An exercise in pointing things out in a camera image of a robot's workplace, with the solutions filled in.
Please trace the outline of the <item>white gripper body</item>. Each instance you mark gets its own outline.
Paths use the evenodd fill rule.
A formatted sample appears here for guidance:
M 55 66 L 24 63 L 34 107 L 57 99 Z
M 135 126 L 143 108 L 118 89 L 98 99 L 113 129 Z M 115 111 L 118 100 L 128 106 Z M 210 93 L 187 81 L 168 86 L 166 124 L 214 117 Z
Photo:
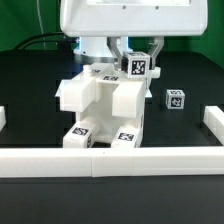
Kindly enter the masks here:
M 193 36 L 207 28 L 208 0 L 61 0 L 68 36 Z

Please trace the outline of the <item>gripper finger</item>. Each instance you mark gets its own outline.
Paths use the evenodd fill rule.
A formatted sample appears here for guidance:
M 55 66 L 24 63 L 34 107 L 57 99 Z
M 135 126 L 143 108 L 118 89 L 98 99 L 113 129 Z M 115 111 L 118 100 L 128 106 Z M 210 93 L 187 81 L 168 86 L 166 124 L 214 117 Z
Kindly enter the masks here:
M 123 53 L 128 51 L 127 37 L 108 37 L 107 46 L 115 59 L 114 66 L 117 70 L 121 69 Z
M 156 58 L 164 46 L 164 38 L 162 36 L 153 37 L 150 42 L 150 49 L 148 54 L 150 55 L 150 69 L 154 70 L 156 67 Z

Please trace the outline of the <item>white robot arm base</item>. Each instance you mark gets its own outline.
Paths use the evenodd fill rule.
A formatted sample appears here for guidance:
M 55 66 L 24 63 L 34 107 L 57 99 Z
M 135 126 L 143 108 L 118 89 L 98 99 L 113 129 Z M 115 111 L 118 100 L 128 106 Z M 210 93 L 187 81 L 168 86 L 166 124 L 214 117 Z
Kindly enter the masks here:
M 78 46 L 73 50 L 74 59 L 83 64 L 114 63 L 108 46 L 108 37 L 80 37 Z

